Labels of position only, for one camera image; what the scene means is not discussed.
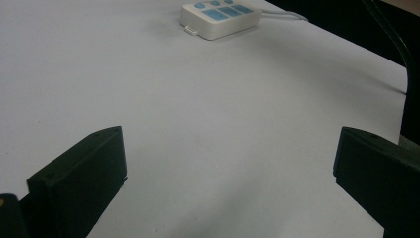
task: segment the white remote control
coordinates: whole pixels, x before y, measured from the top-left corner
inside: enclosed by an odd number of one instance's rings
[[[204,1],[183,5],[180,24],[191,35],[215,40],[255,26],[261,13],[237,0]]]

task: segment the white cable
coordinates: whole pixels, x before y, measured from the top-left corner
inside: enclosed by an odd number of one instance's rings
[[[263,13],[266,13],[266,14],[273,14],[273,15],[280,15],[280,16],[286,16],[286,15],[289,15],[289,16],[294,16],[294,17],[297,17],[297,18],[298,18],[298,19],[300,19],[300,20],[304,20],[304,21],[306,21],[306,22],[309,22],[307,18],[305,18],[304,16],[302,16],[302,15],[300,15],[300,14],[298,14],[298,13],[295,13],[295,12],[288,12],[288,11],[271,11],[271,10],[267,10],[267,9],[262,9],[262,12],[263,12]]]

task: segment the blue button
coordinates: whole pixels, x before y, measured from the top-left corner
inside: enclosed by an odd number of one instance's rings
[[[241,13],[239,13],[239,12],[237,12],[237,11],[233,10],[233,9],[232,9],[232,8],[230,8],[230,7],[219,8],[219,10],[220,10],[221,12],[225,13],[225,14],[228,14],[228,15],[229,15],[229,16],[231,16],[231,17],[236,17],[236,16],[239,16],[239,15],[242,15]]]
[[[196,3],[196,4],[194,5],[194,7],[198,8],[198,9],[203,9],[203,8],[205,8],[206,6],[204,6],[204,4],[202,4],[202,3]]]
[[[211,1],[210,4],[213,5],[213,6],[219,6],[220,5],[220,2],[218,2],[218,1]]]
[[[235,8],[236,10],[242,12],[242,13],[245,13],[245,14],[253,12],[251,9],[246,8],[242,5],[235,5],[235,6],[232,6],[232,7]]]
[[[228,19],[227,16],[223,15],[222,13],[216,11],[216,10],[206,10],[206,11],[202,11],[202,13],[206,14],[207,16],[213,18],[216,21],[221,21],[224,19]]]

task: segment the rectangular blue button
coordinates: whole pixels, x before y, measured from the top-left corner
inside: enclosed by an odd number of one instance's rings
[[[216,10],[206,10],[206,11],[202,11],[202,13],[206,14],[207,16],[213,18],[216,21],[221,21],[224,19],[228,19],[227,16],[223,15],[222,13],[220,13],[219,11]]]
[[[228,14],[231,17],[236,17],[239,15],[242,15],[241,13],[235,11],[234,9],[230,8],[230,7],[224,7],[224,8],[219,8],[219,10],[225,14]]]
[[[235,5],[235,6],[232,6],[232,7],[235,8],[236,10],[242,12],[242,13],[245,13],[245,14],[253,12],[251,9],[246,8],[242,5]]]

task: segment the table surface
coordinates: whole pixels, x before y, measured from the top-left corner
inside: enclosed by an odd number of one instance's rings
[[[0,192],[121,125],[129,179],[89,237],[381,237],[333,162],[343,126],[397,142],[405,68],[290,17],[206,41],[187,3],[0,2]]]

